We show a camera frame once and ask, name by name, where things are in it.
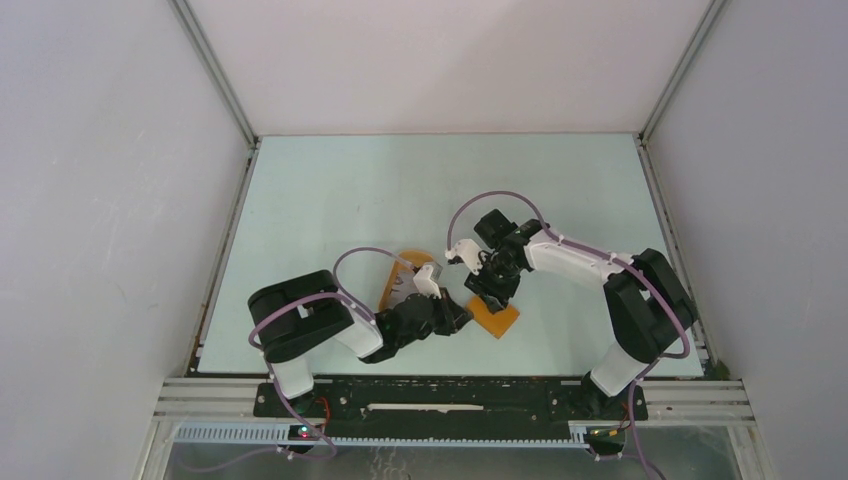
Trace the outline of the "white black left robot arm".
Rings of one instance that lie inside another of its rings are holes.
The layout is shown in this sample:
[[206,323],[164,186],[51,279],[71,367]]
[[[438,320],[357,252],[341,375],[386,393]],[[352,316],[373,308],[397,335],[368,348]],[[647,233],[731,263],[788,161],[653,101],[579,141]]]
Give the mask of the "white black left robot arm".
[[319,270],[256,291],[247,305],[254,322],[249,343],[262,352],[277,384],[278,404],[304,416],[316,403],[306,355],[334,340],[365,364],[387,361],[431,335],[451,336],[472,319],[438,283],[440,266],[403,267],[374,314],[341,292],[328,270]]

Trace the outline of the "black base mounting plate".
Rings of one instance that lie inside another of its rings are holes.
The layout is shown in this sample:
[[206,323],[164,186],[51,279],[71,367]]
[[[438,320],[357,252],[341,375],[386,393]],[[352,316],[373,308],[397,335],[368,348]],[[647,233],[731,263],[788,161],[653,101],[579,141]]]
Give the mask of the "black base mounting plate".
[[583,379],[555,376],[321,375],[284,407],[270,382],[255,393],[257,418],[326,420],[332,439],[572,440],[570,427],[625,425],[648,417],[641,389],[607,399]]

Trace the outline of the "orange leather card holder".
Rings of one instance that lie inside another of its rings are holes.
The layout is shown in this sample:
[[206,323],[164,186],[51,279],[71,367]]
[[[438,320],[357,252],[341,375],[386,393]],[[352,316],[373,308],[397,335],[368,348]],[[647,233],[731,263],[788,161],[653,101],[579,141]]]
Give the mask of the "orange leather card holder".
[[513,305],[492,313],[479,296],[473,296],[466,304],[474,321],[496,339],[500,339],[516,322],[520,312]]

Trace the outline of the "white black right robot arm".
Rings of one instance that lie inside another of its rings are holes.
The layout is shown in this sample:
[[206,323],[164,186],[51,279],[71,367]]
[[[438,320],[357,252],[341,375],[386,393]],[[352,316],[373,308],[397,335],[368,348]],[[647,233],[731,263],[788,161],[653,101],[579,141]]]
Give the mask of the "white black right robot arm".
[[614,341],[584,377],[585,411],[606,418],[621,392],[652,364],[668,356],[698,320],[695,304],[670,262],[648,248],[631,255],[605,252],[568,238],[535,218],[518,225],[498,209],[474,227],[475,239],[450,245],[445,256],[463,264],[465,285],[490,314],[506,309],[524,272],[547,272],[602,291]]

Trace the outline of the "beige oval plastic tray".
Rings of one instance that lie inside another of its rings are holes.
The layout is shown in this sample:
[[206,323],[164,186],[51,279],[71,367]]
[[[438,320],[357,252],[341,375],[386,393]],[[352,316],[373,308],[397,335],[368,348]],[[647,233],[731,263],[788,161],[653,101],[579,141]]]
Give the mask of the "beige oval plastic tray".
[[383,311],[388,308],[393,308],[405,300],[408,296],[418,293],[418,288],[414,283],[415,268],[420,268],[428,262],[432,262],[434,257],[423,250],[407,249],[399,252],[399,257],[412,265],[408,265],[395,261],[390,270],[386,286],[378,303],[378,310]]

